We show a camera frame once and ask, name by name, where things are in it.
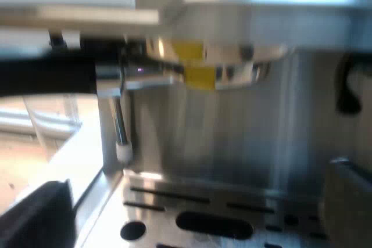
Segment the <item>yellow label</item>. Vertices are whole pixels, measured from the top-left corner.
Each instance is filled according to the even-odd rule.
[[[193,88],[214,90],[215,77],[214,67],[184,67],[184,82]]]

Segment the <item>slotted metal grate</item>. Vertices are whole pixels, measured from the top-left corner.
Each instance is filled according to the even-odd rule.
[[[142,235],[123,233],[143,228]],[[317,204],[125,175],[84,247],[329,247]]]

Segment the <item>black plastic part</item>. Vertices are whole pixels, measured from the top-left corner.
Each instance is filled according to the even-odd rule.
[[[336,87],[336,109],[341,114],[356,115],[362,111],[362,104],[359,98],[351,91],[348,85],[348,76],[355,67],[357,57],[346,56],[337,68]]]
[[[1,248],[71,248],[75,238],[68,182],[47,182],[0,217]]]
[[[32,57],[0,55],[0,97],[96,93],[95,64],[117,60],[111,53],[57,49]]]
[[[348,116],[358,115],[363,108],[359,97],[348,85],[348,77],[352,71],[361,71],[365,76],[372,76],[372,56],[366,53],[345,55],[336,71],[336,109]]]

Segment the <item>drip tray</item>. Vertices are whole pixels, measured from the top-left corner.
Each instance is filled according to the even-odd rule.
[[[315,202],[125,174],[83,247],[329,247]]]

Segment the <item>metal surface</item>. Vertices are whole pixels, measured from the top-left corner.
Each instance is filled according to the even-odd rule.
[[[371,164],[372,158],[372,80],[350,77],[363,111],[358,117],[339,114],[334,78],[341,57],[297,50],[272,63],[259,85],[233,91],[184,86],[133,91],[129,168],[319,197],[331,159],[364,158]],[[102,112],[100,119],[112,122],[111,113]],[[102,135],[107,143],[115,139],[115,133]]]
[[[83,247],[107,243],[128,248],[329,247],[316,203],[259,196],[247,188],[234,191],[229,185],[171,181],[160,174],[126,172]],[[244,220],[253,226],[253,235],[238,240],[186,231],[176,224],[177,216],[185,211]],[[130,221],[146,226],[138,240],[120,237],[120,230]]]
[[[285,46],[221,45],[165,38],[150,38],[146,41],[147,56],[183,66],[210,67],[271,62],[283,58],[287,52]]]
[[[371,0],[135,0],[136,9],[2,4],[3,26],[107,36],[372,49]]]
[[[96,87],[99,98],[120,96],[123,89],[123,73],[119,63],[96,64]]]
[[[113,174],[104,174],[101,171],[92,181],[85,196],[76,207],[77,240],[75,248],[84,244],[122,176],[123,172],[121,171]]]
[[[128,144],[126,128],[124,125],[123,113],[121,111],[120,98],[110,99],[112,119],[115,125],[116,140],[119,145]]]

